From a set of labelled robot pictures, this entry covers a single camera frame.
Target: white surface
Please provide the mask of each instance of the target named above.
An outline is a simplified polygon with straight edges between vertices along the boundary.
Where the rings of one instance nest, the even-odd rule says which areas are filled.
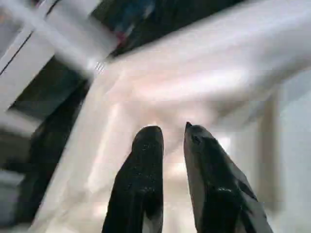
[[[13,3],[14,5],[15,1],[18,0],[3,0],[3,2],[1,3],[5,3],[8,5]],[[35,14],[36,18],[42,18],[43,16],[45,16],[53,1],[54,0],[45,0],[42,4],[40,4]],[[73,19],[70,17],[66,18],[66,16],[62,12],[62,8],[64,6],[67,6],[67,3],[69,2],[70,0],[62,0],[55,6],[55,8],[51,11],[46,19],[48,24],[52,25],[53,29],[57,30],[56,34],[64,35],[66,40],[68,39],[70,41],[76,38],[75,41],[77,41],[78,44],[74,44],[75,48],[80,48],[84,51],[87,51],[88,54],[91,53],[91,55],[94,55],[93,52],[96,51],[96,55],[98,55],[99,53],[103,56],[103,58],[105,58],[114,48],[115,44],[112,42],[113,40],[110,40],[110,38],[108,38],[109,36],[105,36],[101,40],[102,44],[100,44],[100,47],[102,49],[94,49],[95,45],[93,41],[91,39],[89,41],[87,40],[90,34],[86,34],[86,32],[83,31],[84,27],[82,27],[81,24],[81,21],[83,20],[80,20],[77,25],[73,25]],[[78,3],[77,1],[75,1],[74,5],[77,7],[81,6],[83,8],[81,9],[79,14],[79,17],[82,17],[83,19],[86,19],[88,15],[92,12],[92,10],[94,10],[94,8],[97,6],[97,4],[99,4],[98,0],[89,0],[88,2],[86,2],[85,0],[80,0],[80,2]],[[30,35],[32,29],[33,27],[31,25],[24,25],[21,33],[17,35],[11,46],[1,58],[0,71],[4,69],[4,67],[13,57],[13,55],[18,51],[20,46]],[[51,44],[50,42],[51,38],[49,38],[49,40],[46,40],[46,38],[44,39],[41,34],[39,34],[38,32],[34,32],[25,43],[25,45],[23,45],[19,52],[16,54],[9,66],[7,66],[3,73],[0,75],[0,125],[10,128],[14,131],[20,131],[21,133],[31,135],[41,123],[35,122],[32,119],[28,119],[24,116],[20,117],[19,115],[16,115],[14,113],[7,114],[7,110],[11,106],[11,104],[14,103],[17,97],[22,93],[22,91],[27,87],[27,85],[45,66],[45,64],[54,56],[54,54],[56,53],[56,55],[58,55],[60,52],[62,52],[57,50],[59,48],[54,47],[54,45],[57,45],[57,43]],[[90,56],[86,55],[87,52],[83,54],[83,56],[85,55],[85,58],[90,59]]]
[[[238,122],[233,120],[227,126],[220,119],[237,104],[262,98],[260,93],[310,66],[310,25],[311,1],[261,1],[203,20],[109,64],[91,87],[30,231],[100,232],[114,177],[135,133],[148,124],[159,125],[164,133],[164,233],[195,232],[180,150],[186,120],[211,129],[256,190],[260,184],[256,171],[261,149],[258,132],[265,135],[263,126],[252,123],[246,127],[246,120],[254,115],[248,111],[237,111],[233,118]],[[303,86],[308,90],[306,80]],[[285,91],[297,89],[296,84],[287,85]],[[288,94],[281,95],[276,144],[287,150],[275,157],[282,181],[277,183],[281,195],[275,200],[281,203],[269,218],[276,233],[303,232],[304,227],[309,229],[301,224],[302,215],[308,213],[307,205],[301,204],[309,201],[308,195],[304,196],[308,189],[296,178],[307,173],[307,164],[291,158],[296,150],[301,154],[308,150],[290,147],[295,142],[289,138],[293,138],[292,131],[304,130],[304,136],[309,136],[309,131],[308,126],[298,127],[297,116],[291,115],[292,107],[299,104],[291,105],[286,102]],[[260,101],[249,104],[262,108]],[[293,182],[299,185],[294,191]],[[298,192],[301,200],[295,201]]]

